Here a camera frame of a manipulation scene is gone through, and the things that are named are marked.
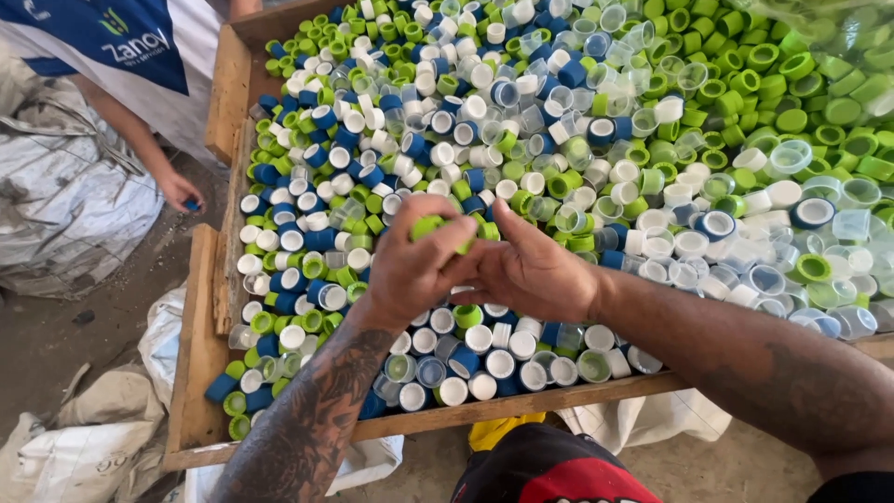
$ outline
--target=tattoo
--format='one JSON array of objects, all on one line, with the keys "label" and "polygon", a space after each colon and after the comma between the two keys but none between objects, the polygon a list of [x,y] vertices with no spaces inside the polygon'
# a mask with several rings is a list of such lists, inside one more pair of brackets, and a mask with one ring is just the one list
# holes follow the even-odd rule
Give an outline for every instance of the tattoo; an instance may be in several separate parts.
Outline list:
[{"label": "tattoo", "polygon": [[787,345],[764,345],[771,356],[768,379],[721,366],[700,379],[699,389],[733,416],[808,454],[840,452],[883,421],[878,392],[834,363],[809,360]]},{"label": "tattoo", "polygon": [[241,442],[211,500],[322,500],[393,339],[343,321]]}]

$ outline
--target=human hand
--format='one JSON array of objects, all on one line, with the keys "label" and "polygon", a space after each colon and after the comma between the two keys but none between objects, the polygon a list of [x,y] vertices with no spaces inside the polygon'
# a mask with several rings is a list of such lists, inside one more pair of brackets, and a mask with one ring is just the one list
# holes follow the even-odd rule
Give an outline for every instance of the human hand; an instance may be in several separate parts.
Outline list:
[{"label": "human hand", "polygon": [[190,211],[186,208],[186,201],[188,200],[194,201],[198,205],[199,211],[205,210],[205,199],[202,197],[202,193],[179,173],[172,170],[170,174],[159,177],[157,182],[168,204],[179,211],[183,213]]},{"label": "human hand", "polygon": [[[440,215],[453,222],[411,243],[409,233],[421,217]],[[368,316],[376,328],[405,329],[420,313],[436,305],[476,274],[473,253],[456,249],[475,237],[477,222],[463,217],[443,196],[414,195],[401,204],[391,228],[375,250],[367,292]]]},{"label": "human hand", "polygon": [[455,304],[497,303],[540,320],[579,323],[595,315],[599,289],[595,268],[509,209],[493,204],[493,219],[506,241],[476,245],[475,290],[455,294]]}]

